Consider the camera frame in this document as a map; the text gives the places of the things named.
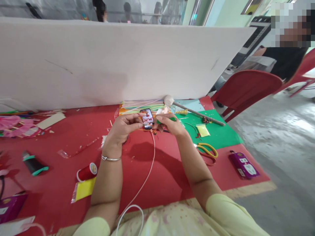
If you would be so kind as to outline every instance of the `wooden stick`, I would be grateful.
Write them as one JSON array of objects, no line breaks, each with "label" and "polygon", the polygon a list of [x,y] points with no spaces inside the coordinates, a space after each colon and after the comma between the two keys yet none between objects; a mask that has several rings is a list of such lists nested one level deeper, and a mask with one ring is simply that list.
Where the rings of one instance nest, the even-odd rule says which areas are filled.
[{"label": "wooden stick", "polygon": [[214,123],[216,123],[216,124],[218,124],[218,125],[225,126],[225,123],[223,123],[223,122],[221,122],[221,121],[217,121],[217,120],[215,120],[215,119],[213,119],[213,118],[211,118],[211,117],[209,117],[209,116],[203,115],[203,114],[201,114],[201,113],[199,113],[199,112],[196,112],[196,111],[194,111],[194,110],[191,110],[191,109],[189,109],[189,108],[187,108],[187,107],[184,107],[183,105],[178,104],[177,102],[173,102],[173,105],[178,106],[178,107],[183,108],[183,109],[187,109],[187,110],[190,111],[191,113],[194,113],[194,114],[196,114],[196,115],[198,115],[198,116],[206,117],[206,118],[208,118],[210,121],[212,121],[212,122],[214,122]]}]

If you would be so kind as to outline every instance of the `red plastic chair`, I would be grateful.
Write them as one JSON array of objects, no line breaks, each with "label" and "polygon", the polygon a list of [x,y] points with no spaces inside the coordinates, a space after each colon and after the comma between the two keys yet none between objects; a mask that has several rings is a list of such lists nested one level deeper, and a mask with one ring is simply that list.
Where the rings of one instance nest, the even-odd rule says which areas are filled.
[{"label": "red plastic chair", "polygon": [[308,54],[304,56],[303,61],[301,62],[298,70],[295,72],[294,76],[287,83],[282,84],[281,88],[275,91],[273,94],[276,94],[295,83],[306,82],[306,84],[303,85],[299,90],[290,95],[290,97],[293,97],[294,95],[308,87],[310,84],[315,83],[315,77],[306,74],[313,68],[315,68],[315,49],[312,49]]},{"label": "red plastic chair", "polygon": [[211,100],[222,103],[228,108],[223,112],[229,122],[255,102],[272,94],[282,86],[282,80],[273,74],[259,70],[243,70],[232,75]]}]

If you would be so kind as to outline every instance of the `green sheet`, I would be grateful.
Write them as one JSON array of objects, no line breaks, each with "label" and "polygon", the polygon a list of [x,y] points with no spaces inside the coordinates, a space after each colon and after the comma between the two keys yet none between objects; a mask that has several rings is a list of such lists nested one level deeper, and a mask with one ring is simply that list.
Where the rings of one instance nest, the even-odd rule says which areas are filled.
[{"label": "green sheet", "polygon": [[[200,113],[205,114],[218,121],[224,122],[224,120],[221,118],[216,110],[200,111]],[[177,118],[188,117],[187,119],[181,119],[181,121],[184,123],[186,130],[190,134],[193,143],[195,144],[208,143],[215,149],[219,149],[236,144],[241,144],[244,142],[241,137],[231,127],[229,127],[229,125],[220,126],[215,123],[206,124],[206,128],[208,129],[210,136],[203,137],[201,138],[201,140],[197,139],[197,134],[194,128],[185,123],[189,123],[197,129],[196,125],[202,124],[201,117],[193,113],[188,113],[187,115],[176,114],[176,116]]]}]

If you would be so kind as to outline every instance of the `hand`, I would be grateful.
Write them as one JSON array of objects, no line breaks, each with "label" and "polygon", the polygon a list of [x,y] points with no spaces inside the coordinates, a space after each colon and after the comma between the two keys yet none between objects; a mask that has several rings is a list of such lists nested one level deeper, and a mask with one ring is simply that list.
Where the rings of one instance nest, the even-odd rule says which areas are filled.
[{"label": "hand", "polygon": [[103,156],[120,158],[121,146],[127,140],[128,135],[143,126],[144,113],[122,115],[116,118],[103,146]]},{"label": "hand", "polygon": [[160,114],[155,116],[153,129],[158,129],[160,132],[163,132],[163,127],[166,127],[167,130],[174,136],[181,136],[183,134],[187,134],[187,130],[182,126],[180,121],[177,119],[176,121],[172,121],[169,118],[176,116],[173,113],[168,114]]}]

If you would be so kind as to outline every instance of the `yellow packet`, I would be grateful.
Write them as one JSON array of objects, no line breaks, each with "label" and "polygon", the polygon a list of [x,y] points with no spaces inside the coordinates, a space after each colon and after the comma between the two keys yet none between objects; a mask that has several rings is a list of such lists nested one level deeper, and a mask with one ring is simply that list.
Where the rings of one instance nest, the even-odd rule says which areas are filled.
[{"label": "yellow packet", "polygon": [[82,198],[92,195],[95,179],[89,179],[84,181],[83,183],[76,183],[71,203],[74,203]]},{"label": "yellow packet", "polygon": [[199,125],[196,125],[196,127],[201,137],[210,136],[209,131],[206,128],[206,124],[199,124]]}]

